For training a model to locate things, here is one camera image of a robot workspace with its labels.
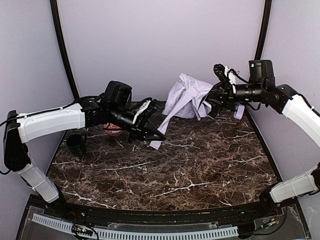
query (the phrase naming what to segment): dark brown marble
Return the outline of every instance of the dark brown marble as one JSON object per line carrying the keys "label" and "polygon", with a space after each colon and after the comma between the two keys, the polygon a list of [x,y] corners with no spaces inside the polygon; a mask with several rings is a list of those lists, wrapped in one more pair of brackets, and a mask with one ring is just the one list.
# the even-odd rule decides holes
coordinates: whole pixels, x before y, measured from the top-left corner
{"label": "dark brown marble", "polygon": [[[160,124],[160,113],[153,122]],[[48,172],[68,202],[122,210],[197,210],[252,203],[275,183],[272,167],[248,119],[223,111],[201,121],[175,117],[159,150],[128,143],[128,133],[87,133],[87,153],[73,157],[63,141]]]}

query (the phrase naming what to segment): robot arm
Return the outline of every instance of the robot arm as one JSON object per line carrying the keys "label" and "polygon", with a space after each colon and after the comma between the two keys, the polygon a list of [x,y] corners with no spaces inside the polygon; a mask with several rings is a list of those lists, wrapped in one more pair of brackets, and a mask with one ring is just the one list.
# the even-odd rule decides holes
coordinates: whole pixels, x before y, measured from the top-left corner
{"label": "robot arm", "polygon": [[[297,124],[320,148],[320,114],[310,106],[303,95],[289,85],[275,85],[270,60],[252,60],[249,61],[249,67],[250,79],[246,81],[233,69],[229,69],[226,73],[227,67],[221,64],[214,66],[213,71],[220,82],[203,99],[212,106],[209,115],[215,118],[222,108],[237,109],[237,104],[249,105],[250,102],[265,104]],[[245,84],[234,84],[235,76]],[[317,193],[319,189],[320,163],[301,175],[279,182],[263,191],[260,195],[258,213],[264,215],[275,203]]]}
{"label": "robot arm", "polygon": [[95,98],[82,97],[67,106],[41,112],[19,115],[15,110],[9,112],[3,139],[5,166],[20,175],[57,214],[67,216],[69,210],[62,192],[37,168],[26,143],[52,133],[106,123],[129,131],[129,142],[165,140],[149,121],[149,117],[160,108],[159,102],[147,98],[129,109],[131,90],[124,83],[111,81],[106,91]]}

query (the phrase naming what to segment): lavender wall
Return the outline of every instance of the lavender wall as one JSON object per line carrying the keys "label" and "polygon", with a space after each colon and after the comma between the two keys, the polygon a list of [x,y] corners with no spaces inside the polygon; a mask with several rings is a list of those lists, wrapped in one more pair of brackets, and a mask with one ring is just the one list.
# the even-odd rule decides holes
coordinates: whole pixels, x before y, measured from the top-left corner
{"label": "lavender wall", "polygon": [[[0,0],[0,113],[29,113],[73,100],[61,60],[48,0]],[[4,128],[0,129],[3,137]],[[29,143],[29,151],[46,171],[62,137],[49,135]],[[0,169],[3,148],[0,147]],[[32,192],[15,173],[0,175],[1,239],[16,238],[27,200]]]}
{"label": "lavender wall", "polygon": [[59,6],[81,96],[118,80],[133,87],[134,100],[166,100],[181,72],[215,83],[213,65],[224,63],[247,75],[264,0],[60,0]]}
{"label": "lavender wall", "polygon": [[[320,110],[320,1],[273,1],[263,53],[273,61],[277,85],[287,83]],[[293,122],[271,108],[253,117],[284,180],[319,163],[319,148]],[[313,239],[320,239],[320,194],[300,198]]]}

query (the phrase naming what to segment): white cloth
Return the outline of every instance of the white cloth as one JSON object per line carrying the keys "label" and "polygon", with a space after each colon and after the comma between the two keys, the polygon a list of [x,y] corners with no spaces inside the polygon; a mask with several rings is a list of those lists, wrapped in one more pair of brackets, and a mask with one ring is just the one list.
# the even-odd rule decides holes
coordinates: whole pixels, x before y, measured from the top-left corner
{"label": "white cloth", "polygon": [[[196,117],[198,121],[204,118],[211,111],[211,105],[201,100],[212,89],[213,85],[204,81],[194,79],[184,73],[180,74],[180,79],[171,88],[168,99],[163,110],[167,115],[158,130],[165,134],[170,119],[177,116],[185,119]],[[159,149],[161,141],[152,141],[150,146]]]}

